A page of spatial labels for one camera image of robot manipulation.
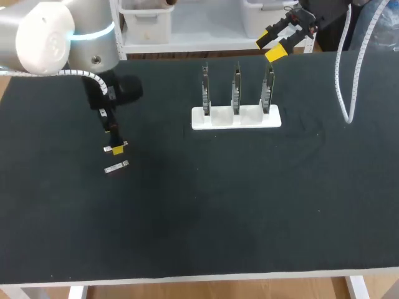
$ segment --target white table edge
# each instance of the white table edge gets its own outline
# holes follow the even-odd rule
[[[116,280],[87,280],[79,282],[44,282],[44,283],[21,283],[0,284],[2,287],[72,287],[72,286],[96,286],[96,285],[133,285],[139,283],[169,283],[169,282],[212,282],[223,280],[261,280],[279,278],[317,278],[317,277],[348,277],[357,275],[383,275],[399,273],[399,267],[371,268],[371,269],[345,269],[345,270],[318,270],[306,272],[272,272],[272,273],[244,273],[244,274],[222,274],[222,275],[196,275],[164,278],[135,278]]]

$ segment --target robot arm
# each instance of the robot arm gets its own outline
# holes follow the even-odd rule
[[[289,24],[299,25],[302,30],[296,32],[287,39],[281,39],[279,43],[266,53],[268,61],[273,62],[283,56],[292,54],[294,47],[304,40],[307,36],[311,39],[319,30],[327,27],[348,10],[349,4],[363,5],[369,0],[299,0],[299,4],[294,6],[287,14],[285,19],[281,19],[273,26],[266,28],[265,33],[256,42],[262,49],[272,40],[278,38],[278,34]]]
[[[113,70],[119,62],[114,27],[108,0],[21,0],[0,10],[0,65],[6,68],[0,75],[82,76],[109,147],[120,154],[125,142],[116,107],[139,99],[143,90],[137,77]],[[67,62],[70,70],[62,70]]]
[[[106,0],[23,0],[0,11],[0,65],[36,75],[100,74],[119,61]]]

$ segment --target yellow part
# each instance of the yellow part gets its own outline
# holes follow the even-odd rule
[[[267,31],[267,30],[265,30],[264,32],[263,32],[263,34],[262,34],[262,36],[260,37],[260,38],[258,38],[258,40],[259,39],[261,39],[262,37],[264,37],[266,34],[268,34],[269,33],[269,31]]]
[[[116,156],[117,154],[123,154],[123,145],[112,148],[112,153],[114,156]]]
[[[269,50],[266,54],[264,54],[268,61],[273,62],[277,59],[280,59],[283,56],[287,56],[287,51],[283,46],[278,43],[273,49]]]

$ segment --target table leg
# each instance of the table leg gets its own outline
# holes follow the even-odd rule
[[[347,276],[345,279],[351,299],[370,299],[362,276]]]
[[[71,287],[69,289],[68,299],[86,299],[87,286]]]
[[[1,290],[10,299],[50,299],[42,288],[1,287]]]

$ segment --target wire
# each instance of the wire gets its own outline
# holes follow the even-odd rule
[[[365,37],[363,39],[362,45],[360,47],[360,52],[359,52],[359,55],[357,57],[356,66],[355,66],[355,74],[353,76],[352,98],[351,98],[351,101],[350,101],[349,116],[348,116],[348,113],[347,113],[347,109],[345,107],[344,100],[342,98],[341,88],[340,88],[340,85],[339,85],[339,66],[340,66],[340,60],[341,60],[341,53],[342,53],[342,49],[344,47],[345,39],[347,37],[347,33],[348,33],[349,25],[350,25],[350,18],[352,17],[352,7],[351,7],[350,4],[348,6],[348,12],[347,12],[347,18],[346,18],[346,21],[345,21],[345,27],[344,27],[344,31],[343,31],[342,36],[341,36],[341,40],[339,42],[338,51],[337,51],[337,58],[335,60],[335,73],[334,73],[335,90],[337,92],[338,102],[339,102],[339,105],[341,107],[342,115],[344,116],[344,120],[348,124],[352,123],[353,117],[355,115],[355,107],[356,107],[356,99],[357,99],[357,91],[358,91],[360,70],[362,68],[363,58],[364,58],[364,55],[366,53],[367,45],[368,45],[368,42],[370,41],[370,38],[372,36],[375,24],[377,23],[378,19],[381,16],[381,13],[383,12],[385,6],[387,6],[388,3],[389,3],[389,0],[382,0],[382,2],[380,3],[379,7],[375,11],[375,14],[374,14],[374,16],[373,16],[373,18],[372,18],[372,20],[370,22],[370,25],[368,25],[367,32],[366,32]]]
[[[86,72],[85,70],[60,70],[58,73],[53,75],[34,75],[30,73],[18,72],[15,70],[0,70],[0,77],[2,76],[11,76],[11,77],[52,77],[52,76],[82,76],[91,78],[96,81],[103,93],[106,95],[108,93],[107,84],[102,80],[98,75],[93,74],[91,72]]]

